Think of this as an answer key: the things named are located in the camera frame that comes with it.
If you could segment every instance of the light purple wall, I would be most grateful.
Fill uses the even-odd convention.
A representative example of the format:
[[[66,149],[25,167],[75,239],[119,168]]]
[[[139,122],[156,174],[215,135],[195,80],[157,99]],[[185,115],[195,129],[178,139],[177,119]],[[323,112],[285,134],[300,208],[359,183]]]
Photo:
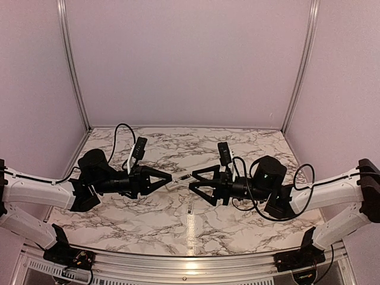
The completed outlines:
[[[321,1],[318,30],[287,137],[302,163],[327,178],[367,157],[380,167],[380,5]],[[341,207],[326,209],[328,218]],[[380,280],[380,225],[345,239],[359,285]]]
[[[56,1],[1,1],[0,157],[22,172],[60,178],[84,128],[58,24]],[[40,216],[43,207],[29,205]],[[0,230],[0,280],[9,284],[23,238]]]
[[[67,1],[91,123],[280,129],[310,3]]]

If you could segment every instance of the aluminum frame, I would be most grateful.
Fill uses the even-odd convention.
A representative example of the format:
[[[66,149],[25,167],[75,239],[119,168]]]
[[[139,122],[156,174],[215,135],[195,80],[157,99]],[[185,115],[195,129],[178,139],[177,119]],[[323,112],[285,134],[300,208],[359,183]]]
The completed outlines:
[[[311,1],[308,29],[306,32],[305,45],[303,47],[301,62],[298,69],[296,82],[294,84],[292,97],[290,98],[289,106],[284,118],[283,126],[281,128],[281,132],[284,135],[286,135],[287,131],[289,130],[290,123],[296,109],[297,101],[301,93],[303,80],[305,78],[305,72],[310,61],[318,19],[319,2],[319,0]]]
[[[59,26],[61,28],[61,34],[63,44],[65,48],[66,61],[69,68],[69,74],[71,78],[72,87],[74,89],[75,99],[77,101],[79,113],[82,119],[84,129],[88,132],[91,130],[91,124],[88,120],[86,108],[84,106],[84,100],[82,97],[81,88],[79,85],[77,71],[75,70],[74,56],[72,53],[69,26],[66,14],[66,0],[57,0]]]
[[[108,252],[91,249],[96,253],[93,265],[95,277],[128,280],[136,284],[246,284],[260,278],[289,274],[278,273],[273,254],[229,255],[229,256],[158,256],[123,252]],[[355,285],[342,242],[334,244],[335,261],[338,261],[345,285]],[[22,285],[29,267],[29,260],[42,261],[43,251],[27,242],[21,251],[12,278],[12,285]],[[326,250],[330,263],[331,251]]]

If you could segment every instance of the black mount bracket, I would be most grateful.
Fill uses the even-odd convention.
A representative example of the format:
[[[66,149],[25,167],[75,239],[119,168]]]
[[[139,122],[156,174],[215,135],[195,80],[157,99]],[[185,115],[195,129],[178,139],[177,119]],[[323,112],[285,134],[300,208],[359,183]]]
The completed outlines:
[[[362,207],[360,212],[368,217],[373,223],[380,223],[380,170],[369,160],[359,160],[360,185],[363,193]]]
[[[4,159],[0,159],[0,217],[7,213],[7,209],[4,207],[4,202],[2,201],[2,196],[4,194],[4,186],[8,184],[8,181],[4,178],[5,167]]]
[[[94,263],[95,253],[85,249],[72,248],[64,230],[52,225],[57,235],[57,243],[45,250],[43,259],[65,265],[67,268],[90,270]]]
[[[274,255],[274,262],[278,272],[313,266],[326,261],[324,251],[313,246],[314,230],[315,227],[312,227],[305,232],[299,249]]]

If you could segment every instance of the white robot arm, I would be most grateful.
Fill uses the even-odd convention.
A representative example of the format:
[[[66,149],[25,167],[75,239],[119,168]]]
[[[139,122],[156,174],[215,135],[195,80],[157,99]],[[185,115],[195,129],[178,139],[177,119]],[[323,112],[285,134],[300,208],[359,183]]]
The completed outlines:
[[[70,247],[62,228],[44,223],[18,208],[14,202],[51,205],[69,211],[85,212],[100,203],[99,195],[119,193],[130,199],[148,195],[172,180],[170,174],[137,162],[144,156],[147,140],[138,138],[128,159],[128,171],[108,165],[102,150],[88,151],[79,159],[78,179],[51,180],[25,175],[5,167],[0,159],[0,226],[24,236],[44,251],[44,259],[67,267],[89,270],[94,253]]]
[[[240,157],[228,156],[228,146],[218,144],[221,165],[234,159],[243,162],[245,176],[233,180],[229,172],[220,172],[219,166],[196,170],[192,176],[198,182],[189,184],[189,189],[211,205],[219,199],[228,205],[230,198],[252,200],[254,209],[271,221],[289,221],[306,210],[341,203],[351,203],[344,211],[330,221],[309,229],[302,240],[300,249],[274,255],[278,271],[294,270],[324,262],[324,250],[343,237],[369,223],[380,223],[380,171],[368,160],[359,161],[357,168],[342,175],[315,182],[313,185],[282,185],[286,167],[277,159],[265,156],[255,161],[253,176],[247,177],[245,162]],[[202,173],[214,172],[212,179],[205,179]],[[201,190],[211,187],[212,195]],[[266,202],[263,214],[257,201]]]

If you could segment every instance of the white marble tabletop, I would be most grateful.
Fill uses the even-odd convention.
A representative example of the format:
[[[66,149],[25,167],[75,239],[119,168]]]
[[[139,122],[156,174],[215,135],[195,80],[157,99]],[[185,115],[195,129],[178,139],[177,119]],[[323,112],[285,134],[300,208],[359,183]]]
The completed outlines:
[[[113,128],[96,128],[80,157],[101,148],[109,157]],[[280,131],[220,128],[138,128],[136,136],[148,143],[140,164],[173,174],[219,164],[217,143],[227,141],[248,167],[270,155],[288,167],[284,183],[292,181],[297,163]],[[120,169],[128,158],[132,135],[120,128],[111,166]],[[49,222],[63,227],[70,243],[108,251],[153,255],[233,255],[299,246],[303,232],[323,223],[321,212],[307,211],[285,223],[263,220],[255,211],[231,204],[213,207],[186,186],[165,187],[130,200],[118,194],[100,197],[101,204],[86,213],[54,208]]]

